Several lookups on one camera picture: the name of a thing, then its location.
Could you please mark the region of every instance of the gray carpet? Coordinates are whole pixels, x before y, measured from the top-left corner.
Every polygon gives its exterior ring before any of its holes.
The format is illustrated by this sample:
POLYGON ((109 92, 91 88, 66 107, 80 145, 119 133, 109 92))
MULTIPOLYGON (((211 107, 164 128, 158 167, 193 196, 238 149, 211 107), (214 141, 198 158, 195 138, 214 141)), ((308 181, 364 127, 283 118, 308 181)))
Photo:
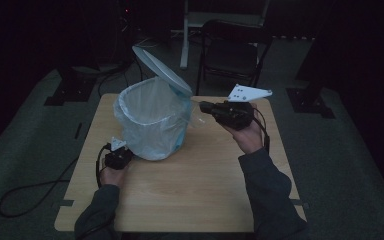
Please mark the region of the gray carpet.
MULTIPOLYGON (((147 48, 195 88, 199 47, 190 46, 189 66, 180 70, 181 41, 170 46, 144 42, 147 48)), ((272 89, 269 97, 301 199, 312 239, 384 239, 384 182, 341 100, 324 89, 322 98, 336 119, 318 114, 294 113, 285 88, 305 87, 294 77, 311 42, 275 40, 266 59, 260 88, 272 89)), ((154 76, 142 64, 145 78, 154 76)), ((56 71, 42 79, 0 137, 0 197, 7 190, 55 180, 82 148, 99 102, 98 84, 88 102, 44 106, 60 81, 56 71)), ((101 93, 119 93, 140 81, 137 65, 125 75, 110 77, 101 93)), ((201 95, 227 96, 233 83, 208 81, 201 95)), ((72 168, 64 179, 70 179, 72 168)), ((50 186, 12 195, 4 210, 21 212, 50 186)), ((60 183, 35 210, 18 218, 0 216, 0 239, 73 239, 58 232, 54 221, 67 183, 60 183)))

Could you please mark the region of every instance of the wooden table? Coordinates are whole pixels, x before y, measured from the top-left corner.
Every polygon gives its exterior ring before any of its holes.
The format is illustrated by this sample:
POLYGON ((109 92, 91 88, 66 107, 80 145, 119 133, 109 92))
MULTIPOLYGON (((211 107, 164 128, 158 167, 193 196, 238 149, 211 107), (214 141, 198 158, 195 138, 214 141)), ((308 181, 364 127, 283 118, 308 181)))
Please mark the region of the wooden table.
MULTIPOLYGON (((122 127, 113 114, 118 94, 102 97, 74 170, 65 200, 55 221, 58 231, 73 231, 78 216, 98 189, 95 161, 122 127)), ((221 97, 193 97, 196 101, 222 102, 221 97)), ((267 99, 255 101, 264 114, 271 137, 270 155, 292 180, 290 198, 298 191, 267 99)), ((252 232, 253 218, 237 160, 242 151, 232 136, 211 115, 205 124, 188 127, 179 151, 162 161, 135 159, 131 163, 117 209, 115 228, 125 232, 252 232)), ((296 206, 305 219, 301 206, 296 206)))

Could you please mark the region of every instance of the hand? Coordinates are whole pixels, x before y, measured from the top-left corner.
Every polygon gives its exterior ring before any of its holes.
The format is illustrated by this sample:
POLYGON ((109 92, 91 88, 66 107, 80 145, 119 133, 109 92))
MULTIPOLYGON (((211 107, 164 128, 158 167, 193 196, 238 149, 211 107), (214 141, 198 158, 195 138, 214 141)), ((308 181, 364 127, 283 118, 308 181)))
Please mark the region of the hand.
POLYGON ((102 185, 112 184, 121 189, 124 183, 124 177, 128 169, 129 164, 121 170, 115 170, 109 167, 102 169, 100 174, 102 185))
MULTIPOLYGON (((257 111, 254 111, 254 116, 259 120, 257 111)), ((245 154, 253 153, 263 147, 261 128, 255 121, 240 131, 224 125, 221 126, 233 135, 233 139, 245 154)))

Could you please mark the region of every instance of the black device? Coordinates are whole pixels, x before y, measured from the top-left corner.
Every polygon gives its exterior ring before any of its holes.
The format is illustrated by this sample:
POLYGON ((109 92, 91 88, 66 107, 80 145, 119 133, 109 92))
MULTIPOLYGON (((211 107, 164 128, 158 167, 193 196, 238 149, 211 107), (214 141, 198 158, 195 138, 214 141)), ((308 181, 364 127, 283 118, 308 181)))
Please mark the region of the black device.
POLYGON ((105 154, 104 158, 104 165, 105 167, 109 167, 115 170, 121 170, 124 167, 126 167, 127 164, 132 160, 133 158, 133 152, 130 151, 130 149, 126 147, 121 147, 117 150, 112 151, 111 150, 111 144, 107 143, 101 148, 101 151, 98 154, 98 159, 96 160, 96 182, 98 183, 98 187, 101 187, 101 180, 100 180, 100 165, 101 165, 101 154, 104 150, 109 150, 110 152, 105 154))
POLYGON ((252 121, 255 121, 264 133, 264 148, 267 152, 270 149, 270 137, 267 134, 264 116, 258 111, 263 118, 264 126, 254 116, 256 110, 249 102, 228 102, 210 103, 202 101, 199 103, 201 112, 211 114, 216 122, 228 126, 236 131, 248 127, 252 121))

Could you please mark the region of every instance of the black cable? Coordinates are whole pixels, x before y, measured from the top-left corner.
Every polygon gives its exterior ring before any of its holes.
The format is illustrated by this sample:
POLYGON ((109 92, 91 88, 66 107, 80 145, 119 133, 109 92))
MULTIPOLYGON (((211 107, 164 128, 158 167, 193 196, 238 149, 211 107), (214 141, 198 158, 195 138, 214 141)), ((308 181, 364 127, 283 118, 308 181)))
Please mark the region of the black cable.
POLYGON ((101 80, 101 82, 99 83, 99 86, 98 86, 98 96, 99 96, 99 98, 102 97, 102 94, 101 94, 101 86, 102 86, 102 84, 105 82, 105 80, 107 80, 108 78, 110 78, 112 75, 114 75, 114 73, 112 73, 112 74, 108 74, 108 75, 105 76, 105 77, 101 80))
POLYGON ((110 225, 115 219, 115 214, 113 214, 106 222, 104 222, 103 224, 100 224, 96 227, 93 227, 89 230, 87 230, 86 232, 82 233, 82 235, 80 235, 79 237, 76 238, 76 240, 81 240, 81 239, 85 239, 87 236, 91 235, 92 233, 94 232, 97 232, 99 230, 101 230, 102 228, 110 225))
POLYGON ((96 176, 96 183, 98 184, 98 187, 101 188, 102 184, 101 184, 101 180, 100 180, 100 174, 101 174, 101 170, 99 170, 100 166, 100 161, 101 161, 101 155, 102 155, 102 152, 107 149, 107 150, 111 150, 111 144, 110 143, 107 143, 105 144, 104 146, 102 146, 101 150, 99 151, 98 153, 98 158, 96 159, 96 164, 95 164, 95 176, 96 176))
POLYGON ((64 174, 68 171, 68 169, 70 169, 70 167, 79 159, 79 157, 75 158, 65 169, 64 171, 61 173, 61 175, 57 178, 57 180, 55 181, 49 181, 49 182, 43 182, 43 183, 38 183, 38 184, 32 184, 32 185, 27 185, 27 186, 22 186, 22 187, 17 187, 17 188, 13 188, 9 191, 7 191, 0 199, 0 215, 2 217, 5 217, 5 218, 15 218, 15 217, 20 217, 20 216, 23 216, 31 211, 33 211, 35 208, 37 208, 40 204, 42 204, 42 202, 45 200, 45 198, 51 193, 51 191, 55 188, 55 186, 58 184, 58 183, 61 183, 61 182, 69 182, 70 180, 62 180, 61 178, 64 176, 64 174), (24 212, 21 212, 21 213, 17 213, 17 214, 9 214, 9 213, 5 213, 3 210, 2 210, 2 205, 5 201, 5 199, 12 193, 18 191, 18 190, 22 190, 22 189, 26 189, 26 188, 32 188, 32 187, 39 187, 39 186, 44 186, 44 185, 48 185, 48 184, 53 184, 52 187, 45 193, 45 195, 36 203, 33 205, 33 207, 31 207, 30 209, 27 209, 26 211, 24 212))
POLYGON ((122 16, 121 16, 121 12, 120 12, 120 3, 119 1, 116 1, 116 6, 115 6, 115 9, 117 9, 117 14, 113 14, 113 16, 115 16, 115 40, 114 40, 114 49, 113 49, 113 53, 111 54, 111 58, 109 60, 109 62, 112 62, 114 60, 114 57, 115 57, 115 54, 117 52, 117 48, 118 48, 118 20, 122 19, 122 16))
POLYGON ((117 66, 115 66, 114 68, 108 69, 106 71, 99 71, 97 73, 86 73, 86 72, 82 72, 82 71, 79 71, 79 70, 76 70, 76 69, 74 69, 74 70, 77 73, 83 74, 83 75, 87 75, 88 77, 100 78, 100 77, 105 77, 107 75, 112 75, 112 74, 115 74, 115 73, 122 72, 123 69, 125 69, 125 68, 126 68, 126 62, 118 63, 117 66))
POLYGON ((260 114, 261 118, 263 119, 264 126, 254 115, 252 115, 254 121, 258 124, 258 126, 260 126, 261 130, 264 133, 264 143, 263 143, 264 148, 266 149, 267 153, 270 153, 270 136, 267 133, 266 119, 264 118, 264 115, 260 112, 260 110, 258 110, 257 108, 254 108, 254 110, 256 110, 260 114))
POLYGON ((260 116, 261 116, 261 118, 263 119, 263 122, 264 122, 264 128, 267 128, 266 119, 264 118, 264 115, 257 108, 254 108, 254 110, 257 111, 260 114, 260 116))
POLYGON ((261 130, 263 131, 263 133, 264 133, 263 146, 264 146, 264 149, 266 149, 267 153, 270 153, 270 136, 267 133, 266 127, 263 126, 261 124, 261 122, 255 116, 252 116, 252 117, 253 117, 254 121, 258 124, 258 126, 260 126, 261 130))

